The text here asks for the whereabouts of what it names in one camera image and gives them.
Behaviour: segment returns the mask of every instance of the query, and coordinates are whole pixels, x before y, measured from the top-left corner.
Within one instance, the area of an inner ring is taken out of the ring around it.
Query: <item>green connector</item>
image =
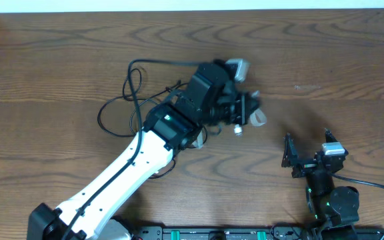
[[[180,231],[171,231],[171,240],[180,240]]]
[[[258,231],[257,232],[257,240],[266,240],[266,232]]]

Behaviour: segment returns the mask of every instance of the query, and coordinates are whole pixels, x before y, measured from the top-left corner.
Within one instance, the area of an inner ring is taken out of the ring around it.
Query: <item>wood grain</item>
[[[286,132],[305,155],[330,128],[351,153],[340,173],[384,184],[384,10],[1,14],[0,239],[24,239],[38,204],[57,206],[124,150],[130,139],[102,132],[96,116],[140,57],[248,59],[240,88],[261,92],[268,124],[242,138],[226,127],[204,149],[182,152],[172,173],[119,210],[132,222],[310,220],[304,180],[281,168]],[[140,96],[194,72],[141,66]],[[128,133],[132,109],[116,102],[104,121]],[[359,224],[384,226],[384,191],[353,186]]]

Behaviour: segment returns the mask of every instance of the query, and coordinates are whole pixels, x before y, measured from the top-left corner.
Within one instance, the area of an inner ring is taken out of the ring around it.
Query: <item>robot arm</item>
[[[87,239],[95,239],[113,214],[124,204],[140,185],[152,174],[166,166],[173,158],[173,150],[164,148],[165,141],[153,131],[143,132],[140,154],[116,180],[108,185],[91,203],[82,216],[75,222],[72,230],[76,233],[83,230]],[[95,193],[111,176],[122,168],[137,147],[137,136],[128,148],[104,170],[94,181],[83,190],[62,202],[58,209],[64,223],[70,223],[72,218],[90,196]]]
[[[68,239],[98,238],[116,210],[146,179],[190,146],[204,124],[247,124],[259,101],[249,93],[239,92],[235,83],[244,80],[248,66],[242,59],[200,64],[186,90],[173,91],[147,114],[140,152],[134,162],[126,165],[136,152],[138,136],[102,174],[54,211],[44,203],[38,206],[29,216],[27,239],[60,239],[70,223],[73,225]],[[125,166],[124,172],[75,221],[74,216],[90,196]]]
[[[341,234],[358,239],[353,224],[358,222],[359,194],[353,187],[335,187],[331,173],[343,168],[349,152],[326,129],[325,140],[313,158],[300,159],[290,134],[285,136],[282,167],[292,167],[293,178],[306,178],[306,198],[316,221],[304,233],[311,239]]]

